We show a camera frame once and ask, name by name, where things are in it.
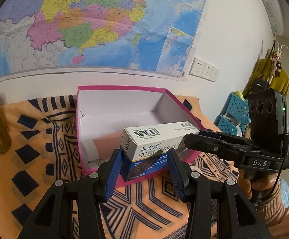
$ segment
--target hand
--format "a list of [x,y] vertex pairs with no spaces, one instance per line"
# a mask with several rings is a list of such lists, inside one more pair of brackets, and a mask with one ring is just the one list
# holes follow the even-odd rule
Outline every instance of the hand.
[[245,178],[245,171],[240,169],[238,172],[237,184],[240,186],[241,190],[244,192],[248,199],[252,197],[252,189],[257,191],[264,191],[263,196],[265,197],[271,193],[271,189],[274,186],[277,175],[277,173],[269,174],[254,181],[251,184],[251,182]]

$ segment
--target finger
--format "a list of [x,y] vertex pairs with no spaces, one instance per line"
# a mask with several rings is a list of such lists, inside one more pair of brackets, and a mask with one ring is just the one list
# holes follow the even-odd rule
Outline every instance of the finger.
[[237,184],[245,194],[249,193],[252,189],[251,182],[246,178],[239,178]]
[[243,169],[238,170],[238,176],[241,177],[241,178],[244,178],[245,171]]
[[263,178],[260,178],[252,183],[252,188],[257,191],[263,191],[266,189],[270,189],[274,186],[274,183],[277,178],[277,173],[267,175]]
[[248,199],[251,199],[253,196],[252,191],[244,193]]

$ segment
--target electrical outlet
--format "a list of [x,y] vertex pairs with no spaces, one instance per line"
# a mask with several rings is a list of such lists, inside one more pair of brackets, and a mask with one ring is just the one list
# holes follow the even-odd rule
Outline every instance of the electrical outlet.
[[202,75],[205,65],[206,65],[205,61],[195,57],[189,75],[200,77]]
[[217,67],[214,67],[209,80],[212,82],[215,82],[217,80],[217,76],[219,75],[220,69],[218,69]]
[[209,79],[213,69],[214,69],[214,66],[210,65],[209,63],[206,63],[201,77],[205,79]]

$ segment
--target air conditioner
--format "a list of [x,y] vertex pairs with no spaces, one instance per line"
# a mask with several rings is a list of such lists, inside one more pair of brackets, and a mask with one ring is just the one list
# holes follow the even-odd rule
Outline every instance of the air conditioner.
[[283,35],[284,22],[278,0],[262,0],[271,23],[271,30],[276,35]]

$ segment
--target blue plastic shelf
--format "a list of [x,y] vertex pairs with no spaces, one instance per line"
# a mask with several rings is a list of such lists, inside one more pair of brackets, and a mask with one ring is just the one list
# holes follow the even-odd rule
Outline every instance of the blue plastic shelf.
[[230,135],[237,135],[237,127],[234,126],[229,120],[227,120],[226,118],[224,118],[221,115],[221,119],[219,124],[217,125],[217,127],[226,134],[230,134]]
[[240,128],[241,128],[241,131],[242,131],[242,134],[243,134],[243,135],[245,134],[246,126],[247,126],[247,124],[241,124],[241,125],[240,125]]
[[234,93],[231,93],[231,95],[232,97],[226,112],[232,115],[241,124],[251,123],[251,119],[248,115],[248,102],[240,99]]

